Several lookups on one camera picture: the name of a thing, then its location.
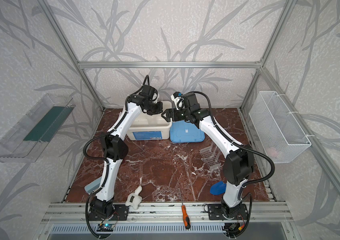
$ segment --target screwdriver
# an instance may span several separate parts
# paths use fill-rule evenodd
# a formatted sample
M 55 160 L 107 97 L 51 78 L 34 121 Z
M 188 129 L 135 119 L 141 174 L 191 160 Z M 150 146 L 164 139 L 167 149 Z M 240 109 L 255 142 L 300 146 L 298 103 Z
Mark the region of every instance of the screwdriver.
M 183 223 L 186 229 L 190 229 L 191 228 L 190 218 L 187 215 L 186 206 L 183 204 L 181 188 L 179 188 L 179 195 L 181 196 L 181 202 L 182 202 Z

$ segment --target wall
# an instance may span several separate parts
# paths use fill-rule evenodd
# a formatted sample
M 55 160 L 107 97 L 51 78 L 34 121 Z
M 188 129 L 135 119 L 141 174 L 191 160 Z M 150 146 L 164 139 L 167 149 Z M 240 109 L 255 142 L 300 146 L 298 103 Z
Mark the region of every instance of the wall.
M 101 112 L 34 1 L 0 1 L 0 139 L 46 93 L 76 107 L 35 163 L 0 162 L 0 239 L 31 239 L 60 202 Z
M 48 2 L 80 61 L 259 61 L 285 4 L 284 0 Z M 255 72 L 86 71 L 109 107 L 122 106 L 146 74 L 162 99 L 175 91 L 199 90 L 212 96 L 213 106 L 240 106 Z
M 297 4 L 266 68 L 340 168 L 340 1 Z M 271 182 L 303 239 L 340 239 L 340 197 L 310 150 Z

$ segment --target white mesh basket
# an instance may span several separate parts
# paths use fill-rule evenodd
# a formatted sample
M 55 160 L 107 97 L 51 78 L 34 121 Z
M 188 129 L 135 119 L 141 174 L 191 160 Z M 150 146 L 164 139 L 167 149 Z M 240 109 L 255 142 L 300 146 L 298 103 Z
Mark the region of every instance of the white mesh basket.
M 275 163 L 291 162 L 311 146 L 277 92 L 260 91 L 249 115 L 267 156 Z

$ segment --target blue plastic lid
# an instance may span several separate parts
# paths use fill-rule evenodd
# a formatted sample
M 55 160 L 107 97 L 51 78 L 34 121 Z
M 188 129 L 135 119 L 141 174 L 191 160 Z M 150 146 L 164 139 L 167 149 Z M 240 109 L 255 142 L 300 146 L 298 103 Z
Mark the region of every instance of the blue plastic lid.
M 189 122 L 173 122 L 170 128 L 170 140 L 174 143 L 202 142 L 204 140 L 204 132 Z

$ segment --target white plastic box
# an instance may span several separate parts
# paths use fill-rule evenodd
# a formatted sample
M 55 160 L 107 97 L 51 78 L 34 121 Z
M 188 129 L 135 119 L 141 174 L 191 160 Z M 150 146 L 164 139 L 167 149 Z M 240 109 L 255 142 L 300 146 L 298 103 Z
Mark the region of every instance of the white plastic box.
M 163 111 L 172 108 L 171 102 L 162 101 L 162 103 Z M 150 116 L 146 113 L 141 113 L 128 129 L 127 136 L 131 140 L 168 139 L 171 126 L 172 122 L 166 122 L 161 114 Z

